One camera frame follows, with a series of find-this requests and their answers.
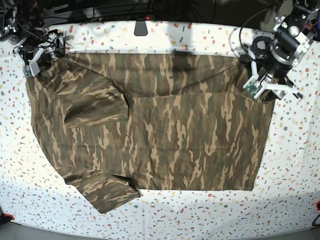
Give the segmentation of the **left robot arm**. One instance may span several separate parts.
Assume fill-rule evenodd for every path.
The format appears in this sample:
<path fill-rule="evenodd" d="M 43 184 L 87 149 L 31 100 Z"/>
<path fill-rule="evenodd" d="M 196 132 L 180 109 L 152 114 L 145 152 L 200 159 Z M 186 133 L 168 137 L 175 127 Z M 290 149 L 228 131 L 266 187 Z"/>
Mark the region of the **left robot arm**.
<path fill-rule="evenodd" d="M 308 29 L 309 21 L 317 16 L 318 0 L 295 0 L 288 16 L 275 17 L 273 37 L 258 36 L 245 48 L 250 58 L 251 76 L 243 85 L 254 99 L 264 92 L 264 101 L 281 100 L 293 94 L 301 100 L 303 95 L 288 78 L 288 72 L 296 67 L 310 49 L 315 33 Z"/>

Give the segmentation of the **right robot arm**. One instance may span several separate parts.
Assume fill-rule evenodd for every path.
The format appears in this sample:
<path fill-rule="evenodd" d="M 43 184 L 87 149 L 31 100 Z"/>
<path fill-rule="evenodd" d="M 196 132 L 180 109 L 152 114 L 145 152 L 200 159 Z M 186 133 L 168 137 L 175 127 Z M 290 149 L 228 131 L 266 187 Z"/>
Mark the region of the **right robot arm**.
<path fill-rule="evenodd" d="M 2 0 L 0 2 L 0 41 L 9 41 L 13 53 L 30 62 L 49 66 L 53 58 L 66 53 L 65 37 L 57 29 L 45 29 L 45 11 L 52 10 L 55 0 Z"/>

